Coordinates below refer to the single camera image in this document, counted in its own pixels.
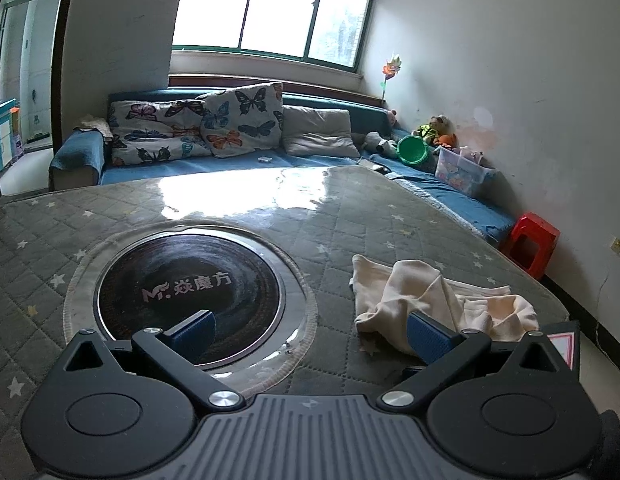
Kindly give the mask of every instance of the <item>window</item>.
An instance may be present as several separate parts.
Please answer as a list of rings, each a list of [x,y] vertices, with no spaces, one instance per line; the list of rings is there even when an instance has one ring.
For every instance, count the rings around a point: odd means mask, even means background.
[[[174,50],[265,54],[353,72],[372,0],[181,0]]]

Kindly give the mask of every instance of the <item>blue cabinet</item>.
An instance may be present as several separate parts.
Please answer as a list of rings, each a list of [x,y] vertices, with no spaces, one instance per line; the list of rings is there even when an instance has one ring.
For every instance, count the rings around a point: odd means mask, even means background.
[[[12,143],[12,121],[10,109],[16,106],[16,99],[0,101],[0,171],[14,159]]]

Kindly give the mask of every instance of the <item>stuffed animal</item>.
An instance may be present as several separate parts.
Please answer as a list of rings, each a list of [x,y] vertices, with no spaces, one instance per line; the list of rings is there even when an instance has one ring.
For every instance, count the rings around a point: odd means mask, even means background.
[[[396,142],[384,139],[378,132],[370,132],[365,136],[363,149],[372,153],[380,153],[388,158],[397,158]]]
[[[388,110],[387,111],[388,114],[388,121],[390,121],[390,126],[391,128],[394,128],[394,125],[396,124],[396,110]]]
[[[431,117],[427,124],[422,124],[412,135],[420,136],[426,144],[434,144],[440,146],[447,144],[454,147],[456,144],[456,136],[452,131],[452,123],[450,119],[444,115]]]

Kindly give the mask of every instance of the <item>glass window pane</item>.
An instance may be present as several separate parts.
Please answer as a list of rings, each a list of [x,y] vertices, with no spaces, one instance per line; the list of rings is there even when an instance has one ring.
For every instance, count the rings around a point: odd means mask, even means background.
[[[238,47],[247,1],[181,0],[172,44]]]
[[[310,57],[354,66],[368,0],[321,0]]]
[[[303,56],[315,0],[250,0],[242,48]]]

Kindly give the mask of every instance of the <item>doorway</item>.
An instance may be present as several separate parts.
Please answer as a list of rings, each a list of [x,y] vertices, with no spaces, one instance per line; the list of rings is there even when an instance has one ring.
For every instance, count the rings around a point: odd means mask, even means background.
[[[50,78],[59,3],[1,0],[0,117],[5,124],[0,190],[10,198],[48,191],[53,157]]]

